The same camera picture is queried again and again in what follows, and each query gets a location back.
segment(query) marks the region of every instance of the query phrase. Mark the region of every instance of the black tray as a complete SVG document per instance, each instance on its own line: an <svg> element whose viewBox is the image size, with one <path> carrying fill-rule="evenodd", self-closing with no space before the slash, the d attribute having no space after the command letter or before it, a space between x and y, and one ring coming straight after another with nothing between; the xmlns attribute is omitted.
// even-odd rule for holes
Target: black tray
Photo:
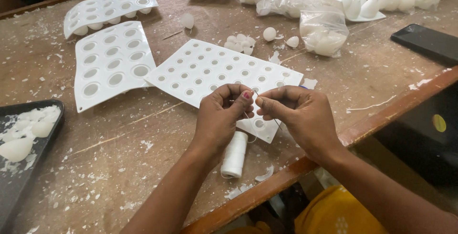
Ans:
<svg viewBox="0 0 458 234"><path fill-rule="evenodd" d="M52 147L54 140L57 137L60 129L64 125L64 104L59 100L44 100L37 102L28 102L15 105L9 105L0 107L0 132L4 132L6 129L11 128L5 126L4 122L10 121L7 115L17 115L25 112L29 112L35 108L44 108L48 106L56 105L60 108L60 115L54 124L51 133L45 138L36 138L36 144L33 145L33 149L37 154L33 165L22 173L17 172L11 175L11 172L0 172L0 234L11 233L12 223L14 218L17 216L19 209L28 195L27 185L31 183L36 177L37 169L43 164L46 154ZM21 161L21 165L17 167L18 170L24 170L26 167L26 161ZM5 160L0 158L0 168L5 166Z"/></svg>

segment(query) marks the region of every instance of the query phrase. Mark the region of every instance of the person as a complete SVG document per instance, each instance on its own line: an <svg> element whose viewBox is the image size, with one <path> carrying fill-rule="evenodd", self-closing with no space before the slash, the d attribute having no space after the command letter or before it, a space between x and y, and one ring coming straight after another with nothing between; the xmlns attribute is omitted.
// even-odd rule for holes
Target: person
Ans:
<svg viewBox="0 0 458 234"><path fill-rule="evenodd" d="M254 116L252 97L249 87L226 84L201 101L189 147L121 234L180 232L205 177L233 137L236 121ZM455 215L405 189L342 145L326 95L283 86L261 93L255 102L257 114L281 120L306 156L345 186L314 199L295 220L297 234L458 233ZM268 232L268 226L256 224L244 233Z"/></svg>

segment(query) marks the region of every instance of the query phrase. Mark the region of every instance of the wooden table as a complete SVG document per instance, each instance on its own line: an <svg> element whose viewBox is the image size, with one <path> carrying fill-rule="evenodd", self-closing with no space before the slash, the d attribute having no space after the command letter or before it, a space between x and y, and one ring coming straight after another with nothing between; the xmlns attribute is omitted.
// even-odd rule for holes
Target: wooden table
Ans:
<svg viewBox="0 0 458 234"><path fill-rule="evenodd" d="M66 12L81 1L69 0L0 21L0 105L50 98L66 105L65 126L31 186L14 233L36 226L40 226L36 234L117 233L194 134L198 110L155 87L131 90L84 113L76 112L74 48L81 37L66 40L62 26ZM252 54L267 60L273 55L273 45L299 35L297 19L256 17L254 6L235 0L157 1L159 8L148 15L138 14L157 65L190 38L214 44L222 40L222 45L231 34L257 37L272 26L285 39L266 43L261 37ZM383 20L349 23L351 34L340 58L307 53L301 42L297 49L279 50L280 59L284 66L318 80L316 90L329 97L339 137L351 146L458 79L458 67L445 69L389 41L391 33L413 22L458 36L457 3L443 0L438 11L388 13ZM185 12L194 15L192 33L185 30L162 40L183 30L179 18ZM432 80L418 90L409 89L423 79ZM347 113L347 108L369 107L392 96L381 106ZM283 129L270 145L258 140L248 146L242 178L223 179L218 167L209 174L184 233L217 230L316 166ZM271 165L274 175L257 183L254 178ZM231 201L224 198L227 190L242 183L256 186Z"/></svg>

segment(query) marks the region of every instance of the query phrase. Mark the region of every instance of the hand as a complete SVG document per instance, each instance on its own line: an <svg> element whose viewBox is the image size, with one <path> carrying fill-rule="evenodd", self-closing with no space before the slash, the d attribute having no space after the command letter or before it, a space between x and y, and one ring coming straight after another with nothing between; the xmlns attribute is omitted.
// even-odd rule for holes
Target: hand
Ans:
<svg viewBox="0 0 458 234"><path fill-rule="evenodd" d="M226 84L202 99L200 103L193 149L203 149L215 165L231 141L235 122L254 116L253 91L240 84Z"/></svg>
<svg viewBox="0 0 458 234"><path fill-rule="evenodd" d="M336 149L342 149L337 137L328 97L300 86L272 89L256 98L258 115L264 120L284 122L307 157L321 164Z"/></svg>

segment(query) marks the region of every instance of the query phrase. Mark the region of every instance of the needle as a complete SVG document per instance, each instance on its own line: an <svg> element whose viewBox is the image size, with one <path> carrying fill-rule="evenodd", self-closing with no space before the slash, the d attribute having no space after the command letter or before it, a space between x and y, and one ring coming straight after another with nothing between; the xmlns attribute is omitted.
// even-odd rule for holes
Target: needle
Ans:
<svg viewBox="0 0 458 234"><path fill-rule="evenodd" d="M283 131L282 127L280 127L280 124L278 124L277 120L276 119L274 119L274 120L275 120L275 123L277 123L278 127Z"/></svg>

